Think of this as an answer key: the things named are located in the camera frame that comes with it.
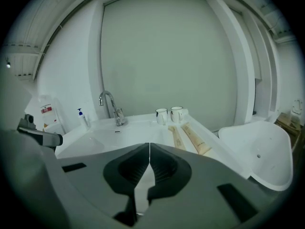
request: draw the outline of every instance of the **black rectangular slot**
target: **black rectangular slot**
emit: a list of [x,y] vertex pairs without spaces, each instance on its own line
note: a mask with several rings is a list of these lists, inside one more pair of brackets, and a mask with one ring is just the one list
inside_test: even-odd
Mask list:
[[241,222],[257,214],[257,210],[231,184],[224,184],[217,188]]
[[84,167],[86,167],[86,165],[84,163],[77,163],[74,165],[62,166],[62,169],[64,172],[70,172],[70,171],[78,170],[78,169],[81,169]]

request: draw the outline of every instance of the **faucet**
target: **faucet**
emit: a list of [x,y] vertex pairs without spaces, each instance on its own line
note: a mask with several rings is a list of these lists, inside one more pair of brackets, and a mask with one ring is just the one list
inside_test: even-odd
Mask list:
[[111,104],[112,104],[112,107],[113,107],[113,113],[114,113],[114,118],[115,118],[116,125],[117,126],[123,125],[126,122],[123,111],[122,111],[121,108],[118,108],[118,109],[116,108],[113,95],[110,92],[103,91],[100,94],[100,98],[99,98],[100,106],[104,106],[104,98],[106,97],[106,95],[108,95],[110,97]]

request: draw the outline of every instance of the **bathtub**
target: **bathtub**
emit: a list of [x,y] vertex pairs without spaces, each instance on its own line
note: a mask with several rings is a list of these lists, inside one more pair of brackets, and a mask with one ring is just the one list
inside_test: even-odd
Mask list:
[[279,126],[258,121],[222,128],[219,138],[250,168],[250,176],[265,187],[283,191],[293,178],[289,135]]

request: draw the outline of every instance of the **soap dispenser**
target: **soap dispenser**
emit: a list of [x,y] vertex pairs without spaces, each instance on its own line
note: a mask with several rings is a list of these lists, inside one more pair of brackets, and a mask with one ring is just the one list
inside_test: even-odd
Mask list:
[[81,125],[84,127],[85,130],[88,130],[89,129],[89,125],[88,125],[88,122],[86,120],[85,115],[83,115],[83,113],[81,111],[81,108],[78,109],[78,111],[79,111],[78,115],[79,115],[79,118],[81,120]]

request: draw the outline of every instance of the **mug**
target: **mug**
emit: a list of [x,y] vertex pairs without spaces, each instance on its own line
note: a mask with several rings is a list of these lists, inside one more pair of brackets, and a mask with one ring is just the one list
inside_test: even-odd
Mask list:
[[156,110],[156,117],[157,122],[160,125],[166,125],[167,123],[167,109],[157,109]]
[[180,123],[183,120],[183,107],[172,107],[171,108],[171,118],[175,123]]

